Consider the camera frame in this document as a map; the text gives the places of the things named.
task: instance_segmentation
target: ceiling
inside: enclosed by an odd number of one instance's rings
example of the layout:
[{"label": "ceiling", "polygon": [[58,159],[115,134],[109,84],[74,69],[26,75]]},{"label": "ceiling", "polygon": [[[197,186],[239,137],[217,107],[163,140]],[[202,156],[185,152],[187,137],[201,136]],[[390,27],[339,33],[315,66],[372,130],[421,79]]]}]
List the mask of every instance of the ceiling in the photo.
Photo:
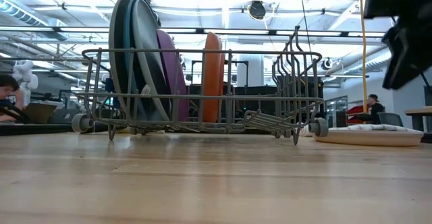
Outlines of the ceiling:
[{"label": "ceiling", "polygon": [[[8,0],[34,17],[46,21],[48,25],[108,27],[113,6],[117,0]],[[152,8],[166,28],[233,28],[260,30],[293,30],[299,25],[301,30],[316,31],[355,31],[361,32],[358,0],[259,0],[263,2],[267,14],[264,20],[254,20],[248,14],[248,6],[254,0],[150,0]],[[0,24],[27,26],[19,19],[0,12]],[[392,25],[390,19],[366,20],[367,32],[385,32]],[[36,45],[30,48],[10,36],[18,37]],[[23,51],[34,56],[43,56],[44,51],[57,53],[62,57],[82,58],[85,49],[107,47],[107,33],[69,33],[63,42],[47,38],[40,33],[0,32],[0,52],[11,57],[22,57]],[[201,49],[204,34],[174,35],[177,48]],[[287,36],[226,35],[225,47],[235,49],[240,45],[259,44],[262,50],[282,50]],[[300,38],[300,45],[321,53],[333,61],[358,61],[362,58],[362,39],[359,38]],[[367,53],[382,47],[378,38],[368,38]],[[195,59],[185,54],[186,60]],[[86,69],[81,63],[60,63],[68,69]]]}]

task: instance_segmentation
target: wire dish rack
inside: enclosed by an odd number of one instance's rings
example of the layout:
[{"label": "wire dish rack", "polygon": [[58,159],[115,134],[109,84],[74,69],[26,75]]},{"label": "wire dish rack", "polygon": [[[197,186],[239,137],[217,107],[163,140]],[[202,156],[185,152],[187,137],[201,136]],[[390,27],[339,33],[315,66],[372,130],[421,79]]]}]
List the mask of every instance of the wire dish rack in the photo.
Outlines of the wire dish rack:
[{"label": "wire dish rack", "polygon": [[[87,83],[83,92],[76,95],[84,98],[85,114],[76,115],[72,120],[72,127],[75,132],[85,132],[91,127],[94,121],[106,123],[108,125],[109,139],[114,139],[115,128],[117,126],[129,126],[132,133],[146,134],[152,130],[162,130],[166,128],[184,129],[193,132],[209,132],[209,133],[240,133],[246,128],[256,128],[271,132],[276,138],[284,136],[290,138],[293,136],[294,144],[297,144],[300,130],[309,126],[309,130],[318,136],[326,136],[328,134],[328,125],[324,119],[315,118],[319,105],[323,103],[323,99],[318,95],[318,76],[317,63],[322,56],[319,53],[303,51],[298,43],[298,26],[293,35],[290,36],[283,51],[234,51],[234,50],[191,50],[191,49],[88,49],[82,52],[85,59],[89,61],[87,70]],[[134,53],[150,53],[150,52],[174,52],[177,56],[180,53],[200,53],[202,54],[202,75],[199,94],[141,94],[139,91],[135,93],[113,93],[103,92],[99,88],[99,76],[101,72],[101,58],[103,53],[129,53],[130,60],[128,61],[129,68],[133,68]],[[96,58],[88,54],[97,54]],[[207,53],[223,53],[227,55],[227,92],[221,96],[206,96],[204,95],[205,81],[205,55]],[[236,95],[235,88],[232,86],[232,61],[233,54],[259,54],[259,55],[277,55],[276,61],[272,65],[272,77],[276,83],[276,94],[270,95]],[[176,66],[175,74],[178,69],[181,69],[180,63]],[[92,89],[90,80],[94,80]],[[132,88],[132,70],[129,71],[128,92]],[[111,117],[102,116],[102,107],[97,110],[96,105],[102,102],[104,105],[108,100],[115,97],[122,97],[126,101],[126,108],[120,109],[123,113],[122,117],[114,117],[114,111],[117,109],[111,108]],[[165,98],[170,99],[173,107],[171,108],[171,121],[147,121],[137,118],[137,103],[142,98]],[[188,121],[178,121],[178,101],[180,99],[199,101],[198,117],[190,117]],[[204,100],[217,99],[219,100],[219,119],[215,123],[203,121],[203,102]],[[257,101],[257,111],[246,111],[243,118],[236,117],[236,101]],[[263,113],[261,103],[270,101],[275,103],[275,115]],[[221,116],[221,104],[225,103],[225,117]]]}]

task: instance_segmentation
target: table surface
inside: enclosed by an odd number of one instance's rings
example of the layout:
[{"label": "table surface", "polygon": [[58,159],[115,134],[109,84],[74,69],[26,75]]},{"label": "table surface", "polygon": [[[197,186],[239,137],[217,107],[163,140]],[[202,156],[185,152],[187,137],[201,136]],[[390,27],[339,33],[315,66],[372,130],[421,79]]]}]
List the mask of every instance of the table surface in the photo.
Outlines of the table surface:
[{"label": "table surface", "polygon": [[8,136],[0,196],[0,223],[430,223],[432,145]]},{"label": "table surface", "polygon": [[426,106],[420,109],[407,109],[405,110],[406,115],[415,115],[415,114],[431,114],[432,115],[432,106]]}]

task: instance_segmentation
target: white robot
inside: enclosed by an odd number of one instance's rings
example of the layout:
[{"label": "white robot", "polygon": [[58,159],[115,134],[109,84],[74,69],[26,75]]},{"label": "white robot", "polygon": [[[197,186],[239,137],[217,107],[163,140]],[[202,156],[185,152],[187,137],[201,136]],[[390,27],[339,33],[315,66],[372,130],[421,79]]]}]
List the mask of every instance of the white robot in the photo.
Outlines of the white robot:
[{"label": "white robot", "polygon": [[20,61],[13,67],[12,76],[20,83],[20,89],[23,94],[23,106],[30,103],[31,90],[38,88],[38,77],[32,74],[33,62]]}]

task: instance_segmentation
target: person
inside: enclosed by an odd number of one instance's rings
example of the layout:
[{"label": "person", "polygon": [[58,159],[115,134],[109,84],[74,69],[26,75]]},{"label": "person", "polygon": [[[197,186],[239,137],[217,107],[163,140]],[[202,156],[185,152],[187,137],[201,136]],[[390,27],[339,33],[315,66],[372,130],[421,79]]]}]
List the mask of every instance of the person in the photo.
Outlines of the person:
[{"label": "person", "polygon": [[370,94],[367,98],[367,105],[369,107],[369,113],[372,117],[372,123],[380,124],[378,113],[384,112],[384,106],[379,103],[378,96],[376,94]]},{"label": "person", "polygon": [[[7,97],[11,94],[15,95],[15,107],[22,109],[23,106],[23,94],[20,90],[20,85],[10,75],[0,75],[0,103],[12,104]],[[0,113],[0,122],[4,121],[15,121],[13,117]]]}]

